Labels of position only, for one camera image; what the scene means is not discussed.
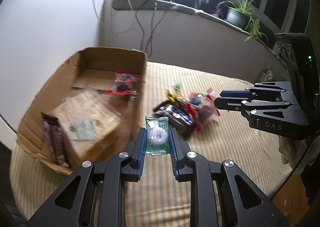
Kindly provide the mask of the white gloved hand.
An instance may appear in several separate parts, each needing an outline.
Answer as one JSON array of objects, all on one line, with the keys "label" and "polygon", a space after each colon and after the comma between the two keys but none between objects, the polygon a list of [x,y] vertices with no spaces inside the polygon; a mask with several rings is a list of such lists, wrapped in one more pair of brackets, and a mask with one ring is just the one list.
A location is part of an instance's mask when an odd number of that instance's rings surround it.
[{"label": "white gloved hand", "polygon": [[[297,141],[286,137],[278,137],[279,141],[279,152],[281,154],[281,161],[283,164],[289,164],[293,169],[297,164],[299,159],[302,157],[303,153],[307,148],[306,140]],[[295,173],[301,174],[306,165],[312,166],[316,158],[319,155],[319,137],[317,137],[311,144],[308,152],[306,153],[304,159],[299,164]]]}]

